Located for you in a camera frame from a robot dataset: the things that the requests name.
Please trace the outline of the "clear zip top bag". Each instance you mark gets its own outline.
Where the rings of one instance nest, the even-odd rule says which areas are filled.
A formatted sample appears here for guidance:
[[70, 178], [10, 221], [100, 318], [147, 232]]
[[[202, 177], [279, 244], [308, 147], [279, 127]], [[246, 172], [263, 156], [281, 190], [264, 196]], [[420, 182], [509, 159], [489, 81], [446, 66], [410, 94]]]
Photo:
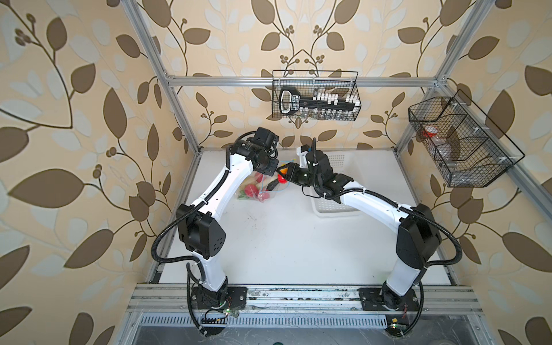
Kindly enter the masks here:
[[[266, 191], [266, 188], [267, 188], [267, 185], [271, 182], [271, 181], [274, 181], [274, 180], [277, 180], [277, 173], [275, 173], [273, 176], [268, 176], [268, 175], [264, 175], [264, 179], [261, 183], [257, 183], [257, 181], [255, 180], [255, 175], [257, 173], [260, 173], [260, 172], [253, 172], [251, 175], [249, 175], [242, 183], [241, 185], [238, 187], [237, 189], [237, 192], [234, 194], [234, 197], [238, 200], [245, 200], [245, 201], [258, 201], [257, 198], [248, 198], [245, 194], [244, 194], [244, 187], [246, 185], [249, 185], [249, 184], [255, 184], [257, 186], [257, 188], [259, 189], [259, 192], [260, 191]], [[273, 191], [270, 191], [271, 192], [271, 196], [270, 196], [270, 199], [268, 199], [267, 201], [271, 200], [271, 199], [274, 199], [276, 196], [278, 196], [279, 194], [281, 194], [288, 186], [289, 186], [289, 182], [287, 182], [286, 184], [279, 184]]]

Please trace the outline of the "red yellow mango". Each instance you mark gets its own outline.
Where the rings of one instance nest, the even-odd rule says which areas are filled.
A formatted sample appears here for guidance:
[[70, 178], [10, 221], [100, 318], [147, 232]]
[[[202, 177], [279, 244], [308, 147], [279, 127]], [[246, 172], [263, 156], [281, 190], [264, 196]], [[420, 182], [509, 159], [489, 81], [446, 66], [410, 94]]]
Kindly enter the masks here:
[[277, 179], [278, 179], [279, 183], [281, 183], [281, 184], [286, 184], [287, 183], [287, 181], [288, 181], [286, 179], [287, 171], [288, 171], [288, 167], [286, 167], [286, 166], [281, 166], [277, 169]]

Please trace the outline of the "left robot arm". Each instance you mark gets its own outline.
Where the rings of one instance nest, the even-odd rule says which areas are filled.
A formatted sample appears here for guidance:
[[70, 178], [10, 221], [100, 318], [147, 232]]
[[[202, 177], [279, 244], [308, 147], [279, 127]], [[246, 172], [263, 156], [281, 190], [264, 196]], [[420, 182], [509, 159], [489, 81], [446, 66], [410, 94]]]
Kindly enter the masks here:
[[[272, 177], [278, 166], [279, 136], [263, 127], [239, 136], [225, 152], [225, 163], [215, 180], [191, 205], [183, 204], [176, 219], [152, 243], [151, 256], [160, 264], [193, 261], [200, 270], [198, 284], [211, 293], [221, 293], [227, 287], [227, 275], [217, 254], [226, 241], [219, 221], [238, 187], [253, 172]], [[178, 227], [178, 239], [185, 244], [189, 255], [161, 257], [158, 252], [162, 239]]]

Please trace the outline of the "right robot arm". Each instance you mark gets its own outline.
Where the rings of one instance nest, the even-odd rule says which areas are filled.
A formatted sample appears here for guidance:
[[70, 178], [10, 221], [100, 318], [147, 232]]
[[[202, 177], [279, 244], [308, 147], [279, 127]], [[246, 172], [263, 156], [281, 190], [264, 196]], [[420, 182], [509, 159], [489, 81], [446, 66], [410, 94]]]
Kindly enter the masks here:
[[312, 188], [315, 198], [365, 213], [397, 235], [398, 260], [382, 284], [382, 297], [402, 298], [414, 285], [421, 285], [430, 267], [460, 262], [463, 251], [459, 240], [435, 221], [426, 205], [399, 204], [365, 188], [352, 177], [335, 172], [328, 155], [316, 147], [316, 141], [311, 146], [302, 146], [298, 156], [299, 163], [287, 163], [277, 169], [277, 174], [301, 188]]

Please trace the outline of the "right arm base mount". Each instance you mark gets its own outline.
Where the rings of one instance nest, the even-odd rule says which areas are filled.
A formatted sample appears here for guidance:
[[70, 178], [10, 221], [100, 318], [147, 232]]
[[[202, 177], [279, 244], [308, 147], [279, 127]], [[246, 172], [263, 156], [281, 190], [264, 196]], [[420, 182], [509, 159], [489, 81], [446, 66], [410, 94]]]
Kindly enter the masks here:
[[412, 288], [404, 296], [381, 287], [361, 287], [358, 293], [363, 311], [414, 312], [420, 308], [420, 300]]

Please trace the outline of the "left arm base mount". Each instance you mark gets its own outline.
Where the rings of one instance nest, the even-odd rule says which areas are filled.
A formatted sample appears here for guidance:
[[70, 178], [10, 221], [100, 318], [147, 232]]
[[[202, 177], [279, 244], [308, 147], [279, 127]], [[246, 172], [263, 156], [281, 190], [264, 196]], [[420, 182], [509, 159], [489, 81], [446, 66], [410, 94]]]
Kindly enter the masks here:
[[247, 303], [248, 289], [244, 286], [222, 287], [218, 292], [210, 291], [202, 286], [191, 290], [191, 301], [197, 309], [243, 309]]

